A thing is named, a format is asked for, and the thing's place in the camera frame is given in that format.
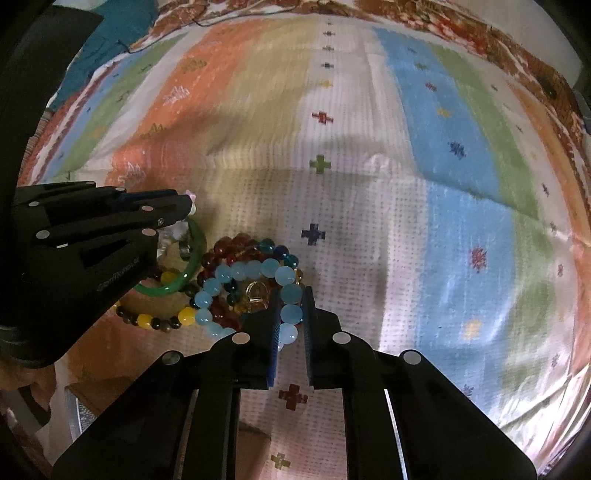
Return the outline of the silver metal tin box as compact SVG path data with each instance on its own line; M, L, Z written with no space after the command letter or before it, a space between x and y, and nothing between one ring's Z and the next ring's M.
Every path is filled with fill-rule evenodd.
M64 390L71 439L75 441L96 420L97 416L84 404L70 386Z

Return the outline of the teal shirt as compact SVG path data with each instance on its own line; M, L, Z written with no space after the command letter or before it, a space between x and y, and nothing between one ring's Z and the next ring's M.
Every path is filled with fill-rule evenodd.
M94 72L148 33L158 17L156 1L101 1L90 10L102 17L69 65L64 79L48 104L56 112L75 93L82 90Z

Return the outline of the colourful striped cloth mat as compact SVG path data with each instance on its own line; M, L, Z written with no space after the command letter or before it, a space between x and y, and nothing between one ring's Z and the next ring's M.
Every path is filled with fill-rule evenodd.
M293 11L192 22L99 67L23 184L197 195L270 238L374 348L422 351L546 471L590 413L590 179L562 125L465 46Z

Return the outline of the green jade bangle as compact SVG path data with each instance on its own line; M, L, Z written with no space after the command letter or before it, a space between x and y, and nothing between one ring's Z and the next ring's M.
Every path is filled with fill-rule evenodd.
M179 273L170 283L160 287L146 287L142 284L137 284L134 289L138 293L148 297L163 297L177 293L189 284L191 278L200 268L200 259L201 256L204 255L206 247L205 236L193 219L186 218L185 223L188 227L190 245L189 257L186 261L185 269Z

